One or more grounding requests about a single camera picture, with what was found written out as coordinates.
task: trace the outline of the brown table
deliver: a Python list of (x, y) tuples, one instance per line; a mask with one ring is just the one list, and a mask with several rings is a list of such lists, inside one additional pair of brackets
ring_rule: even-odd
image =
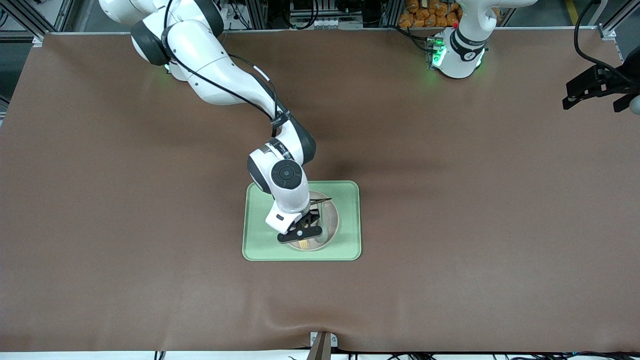
[[(618, 64), (584, 31), (585, 52)], [(243, 259), (248, 153), (269, 124), (211, 106), (127, 36), (51, 35), (1, 134), (0, 350), (640, 350), (640, 119), (563, 111), (572, 32), (496, 31), (426, 70), (392, 31), (229, 35), (360, 186), (353, 262)]]

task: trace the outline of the round black joint cap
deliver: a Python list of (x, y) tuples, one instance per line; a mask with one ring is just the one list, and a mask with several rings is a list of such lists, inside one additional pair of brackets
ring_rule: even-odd
[(271, 178), (279, 187), (293, 190), (302, 182), (302, 168), (293, 160), (280, 160), (271, 168)]

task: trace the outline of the yellow tape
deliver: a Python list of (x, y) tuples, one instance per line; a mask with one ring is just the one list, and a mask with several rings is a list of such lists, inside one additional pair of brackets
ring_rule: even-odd
[(575, 9), (573, 0), (564, 0), (564, 5), (566, 6), (566, 11), (569, 12), (571, 23), (575, 26), (575, 23), (578, 22), (578, 11)]

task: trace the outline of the green plastic tray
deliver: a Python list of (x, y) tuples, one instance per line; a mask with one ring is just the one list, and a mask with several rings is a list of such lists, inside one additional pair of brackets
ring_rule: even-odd
[(309, 181), (309, 190), (332, 198), (340, 222), (338, 230), (321, 249), (303, 251), (280, 244), (267, 217), (273, 198), (251, 184), (246, 190), (242, 253), (249, 261), (351, 261), (360, 256), (360, 192), (352, 181)]

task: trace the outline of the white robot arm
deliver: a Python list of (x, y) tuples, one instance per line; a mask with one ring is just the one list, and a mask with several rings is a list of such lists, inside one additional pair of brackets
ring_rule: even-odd
[[(100, 4), (106, 1), (109, 0), (100, 0)], [(125, 0), (109, 3), (108, 15), (112, 19), (135, 18), (114, 11), (132, 11), (130, 6), (113, 4), (116, 1)], [(266, 223), (278, 231), (281, 243), (319, 236), (322, 229), (313, 226), (318, 214), (317, 210), (310, 210), (307, 176), (302, 169), (316, 153), (313, 137), (263, 81), (231, 60), (216, 38), (223, 30), (222, 19), (211, 0), (177, 0), (154, 6), (157, 10), (131, 29), (137, 52), (151, 64), (169, 65), (177, 79), (187, 81), (209, 104), (247, 102), (269, 117), (274, 134), (276, 129), (280, 133), (253, 151), (247, 162), (253, 182), (274, 198)], [(254, 68), (270, 82), (260, 69)]]
[(462, 19), (456, 28), (447, 28), (436, 37), (444, 46), (433, 66), (454, 79), (466, 78), (480, 66), (484, 47), (495, 29), (497, 19), (492, 8), (520, 8), (537, 0), (458, 0)]

